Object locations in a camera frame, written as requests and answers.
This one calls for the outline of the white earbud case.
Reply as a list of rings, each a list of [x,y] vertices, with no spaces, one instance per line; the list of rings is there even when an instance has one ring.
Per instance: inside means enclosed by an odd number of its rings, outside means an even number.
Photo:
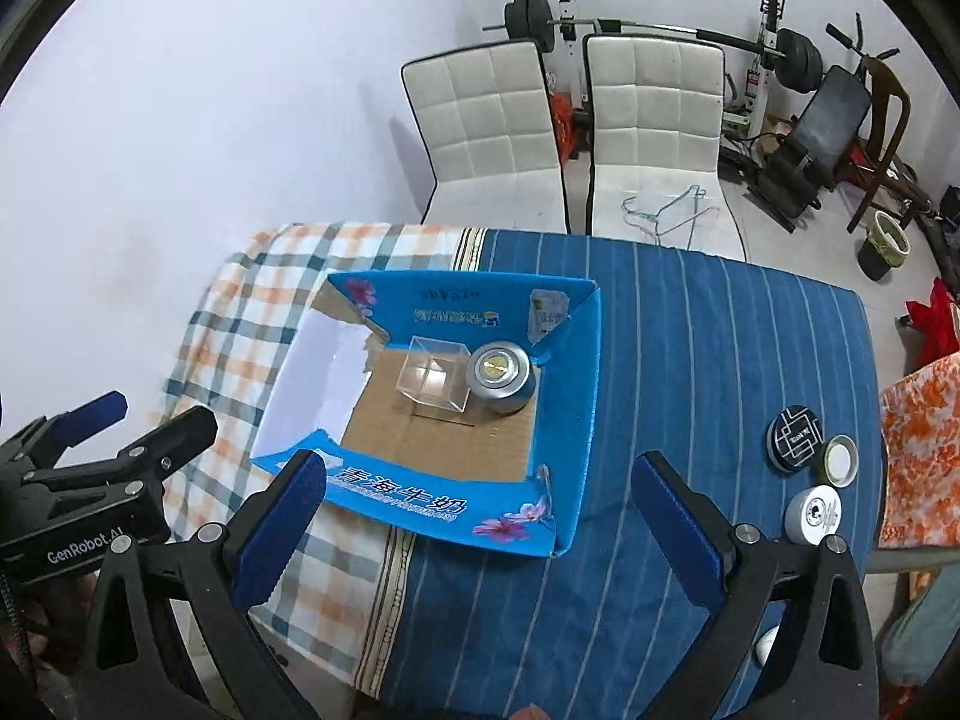
[[[768,658],[770,658],[771,650],[773,650],[773,645],[775,645],[778,634],[778,626],[773,626],[772,628],[768,629],[768,631],[765,631],[763,634],[761,634],[757,639],[757,642],[755,642],[754,658],[755,663],[757,663],[760,668],[765,667],[766,661],[768,661]]]

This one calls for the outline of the black round compact case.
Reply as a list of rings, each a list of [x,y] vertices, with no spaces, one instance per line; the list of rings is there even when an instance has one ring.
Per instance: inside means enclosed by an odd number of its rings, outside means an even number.
[[[765,431],[766,456],[778,472],[793,475],[823,449],[822,422],[809,406],[791,405],[779,411]]]

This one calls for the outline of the clear acrylic cube box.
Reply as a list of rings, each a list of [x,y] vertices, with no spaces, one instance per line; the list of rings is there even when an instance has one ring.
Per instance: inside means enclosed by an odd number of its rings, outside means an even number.
[[[413,337],[395,388],[418,406],[464,413],[469,403],[469,350],[454,341]]]

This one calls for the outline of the silver round puck light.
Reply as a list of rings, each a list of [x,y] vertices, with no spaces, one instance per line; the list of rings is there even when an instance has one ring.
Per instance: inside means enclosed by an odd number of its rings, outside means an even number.
[[[535,394],[535,371],[519,344],[494,341],[470,356],[467,367],[470,393],[498,415],[521,411]]]

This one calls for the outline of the checkered orange plaid cloth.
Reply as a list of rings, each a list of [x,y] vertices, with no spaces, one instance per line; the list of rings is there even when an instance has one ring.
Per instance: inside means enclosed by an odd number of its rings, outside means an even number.
[[[261,232],[218,271],[187,325],[164,389],[176,416],[215,413],[212,449],[177,472],[164,510],[174,538],[224,520],[262,489],[260,454],[285,449],[317,426],[345,431],[363,390],[339,349],[356,351],[348,307],[324,283],[364,270],[473,270],[483,232],[415,224],[314,224]],[[347,392],[334,377],[345,372]],[[256,621],[334,678],[369,695],[381,689],[402,617],[415,539],[324,504]]]

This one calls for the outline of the blue striped tablecloth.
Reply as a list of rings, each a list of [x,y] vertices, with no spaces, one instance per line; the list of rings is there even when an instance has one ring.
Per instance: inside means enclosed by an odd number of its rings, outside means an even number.
[[[872,718],[862,596],[884,441],[848,289],[722,257],[490,232],[470,284],[565,318],[532,470],[410,557],[379,700],[400,718]]]

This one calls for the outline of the teal blanket pile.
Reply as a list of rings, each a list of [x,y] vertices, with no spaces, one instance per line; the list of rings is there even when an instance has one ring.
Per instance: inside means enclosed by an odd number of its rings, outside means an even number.
[[[889,683],[919,688],[944,660],[958,632],[958,564],[944,567],[890,627],[880,644],[880,666]]]

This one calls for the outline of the blue cardboard box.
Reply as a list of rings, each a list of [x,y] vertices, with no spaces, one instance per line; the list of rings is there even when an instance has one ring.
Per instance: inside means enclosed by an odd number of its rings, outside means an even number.
[[[327,499],[529,557],[578,530],[601,378],[601,288],[511,271],[336,271],[281,365],[252,461],[299,450]]]

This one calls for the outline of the red cloth on floor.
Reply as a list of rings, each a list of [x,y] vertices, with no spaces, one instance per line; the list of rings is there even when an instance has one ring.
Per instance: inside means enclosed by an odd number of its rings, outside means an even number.
[[[957,353],[958,302],[942,278],[934,278],[928,302],[910,299],[905,307],[907,313],[900,319],[901,327],[921,335],[921,348],[913,364],[915,371]]]

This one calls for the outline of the green waste bin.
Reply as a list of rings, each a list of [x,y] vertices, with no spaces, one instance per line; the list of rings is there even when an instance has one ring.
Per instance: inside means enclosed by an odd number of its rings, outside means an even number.
[[[869,280],[880,281],[907,261],[910,250],[905,229],[890,213],[877,210],[857,251],[857,265]]]

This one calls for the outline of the black weight bench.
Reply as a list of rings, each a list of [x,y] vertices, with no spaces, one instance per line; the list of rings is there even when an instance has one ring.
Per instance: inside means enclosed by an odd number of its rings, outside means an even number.
[[[835,174],[871,107],[864,83],[833,65],[778,148],[757,161],[743,149],[723,146],[722,169],[736,171],[748,192],[779,226],[793,234],[807,208],[818,208],[818,192],[835,187]]]

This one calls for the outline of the brown wooden chair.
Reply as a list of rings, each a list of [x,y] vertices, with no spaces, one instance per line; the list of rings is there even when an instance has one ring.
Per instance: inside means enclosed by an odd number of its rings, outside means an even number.
[[[907,229],[908,224],[918,220],[919,216],[935,216],[931,197],[916,182],[901,172],[895,177],[890,176],[890,167],[895,163],[911,115],[910,95],[898,76],[885,64],[893,54],[895,50],[890,49],[880,55],[862,55],[857,66],[856,76],[869,88],[871,95],[871,132],[867,140],[854,138],[839,171],[841,182],[864,190],[846,227],[850,234],[871,208],[884,210],[884,205],[877,201],[877,192],[881,188],[900,197],[903,202],[901,213],[892,211],[901,229]]]

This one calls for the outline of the right white padded chair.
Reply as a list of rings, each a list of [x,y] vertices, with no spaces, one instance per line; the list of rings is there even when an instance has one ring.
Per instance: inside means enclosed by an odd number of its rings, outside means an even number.
[[[693,252],[747,259],[719,180],[724,52],[674,37],[591,34],[583,59],[590,104],[587,232],[641,242],[623,224],[625,197],[672,197],[700,184],[721,213],[697,232]]]

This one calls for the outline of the white padded chair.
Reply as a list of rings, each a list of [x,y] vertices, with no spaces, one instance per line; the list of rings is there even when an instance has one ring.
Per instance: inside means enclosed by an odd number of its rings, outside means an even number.
[[[623,224],[625,197],[672,197],[700,184],[721,213],[697,232],[693,252],[747,259],[719,180],[724,52],[674,37],[591,34],[583,59],[590,104],[587,232],[641,242]]]
[[[544,60],[534,41],[412,60],[400,78],[434,179],[425,223],[569,231]]]

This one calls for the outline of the left white padded chair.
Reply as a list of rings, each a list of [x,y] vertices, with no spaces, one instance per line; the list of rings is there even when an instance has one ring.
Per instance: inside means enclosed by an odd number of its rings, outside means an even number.
[[[425,223],[569,231],[544,60],[534,41],[412,60],[400,78],[434,179]]]

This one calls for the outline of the red plastic bag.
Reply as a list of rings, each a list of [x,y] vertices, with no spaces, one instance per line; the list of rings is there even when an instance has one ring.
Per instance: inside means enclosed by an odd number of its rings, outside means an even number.
[[[550,93],[551,123],[555,133],[558,160],[564,166],[571,158],[578,154],[578,133],[576,133],[576,109],[571,99],[565,93]]]

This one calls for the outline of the barbell with black weights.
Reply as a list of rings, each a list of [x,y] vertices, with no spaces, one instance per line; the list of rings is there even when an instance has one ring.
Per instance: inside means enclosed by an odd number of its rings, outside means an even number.
[[[483,26],[483,31],[504,31],[509,39],[532,39],[544,54],[555,50],[556,37],[574,43],[578,28],[596,34],[651,34],[654,37],[680,37],[688,41],[742,50],[760,59],[763,70],[770,70],[778,83],[789,91],[812,93],[822,83],[823,59],[809,37],[781,26],[786,0],[761,0],[760,36],[753,41],[726,32],[686,26],[648,25],[640,21],[573,16],[555,16],[548,0],[509,0],[499,25]]]

